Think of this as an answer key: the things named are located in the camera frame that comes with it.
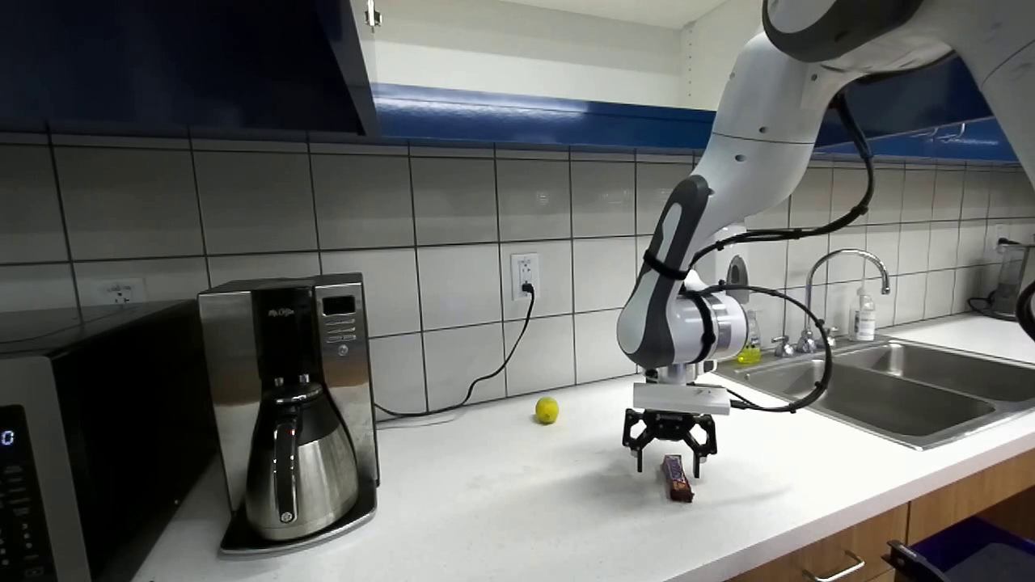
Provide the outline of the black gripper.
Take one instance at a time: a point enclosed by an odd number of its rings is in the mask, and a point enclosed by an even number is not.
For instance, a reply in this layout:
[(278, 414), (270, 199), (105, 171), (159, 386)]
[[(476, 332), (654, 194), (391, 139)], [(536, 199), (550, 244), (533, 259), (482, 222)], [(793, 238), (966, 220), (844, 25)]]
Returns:
[(672, 414), (672, 411), (624, 411), (621, 443), (635, 448), (635, 469), (645, 472), (645, 446), (654, 440), (676, 440), (692, 448), (692, 474), (702, 480), (706, 457), (717, 453), (717, 432), (713, 414)]

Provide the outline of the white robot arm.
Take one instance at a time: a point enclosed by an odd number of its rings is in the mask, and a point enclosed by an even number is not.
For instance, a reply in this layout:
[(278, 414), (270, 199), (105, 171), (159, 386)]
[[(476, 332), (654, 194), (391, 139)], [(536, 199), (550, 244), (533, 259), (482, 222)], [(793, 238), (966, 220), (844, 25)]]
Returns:
[(710, 386), (710, 365), (748, 345), (748, 311), (696, 263), (753, 244), (753, 213), (784, 203), (812, 163), (821, 120), (847, 117), (844, 87), (962, 59), (1017, 157), (1035, 173), (1035, 0), (764, 0), (702, 157), (654, 225), (619, 318), (619, 345), (645, 371), (624, 411), (635, 453), (676, 440), (717, 453), (715, 420), (748, 400)]

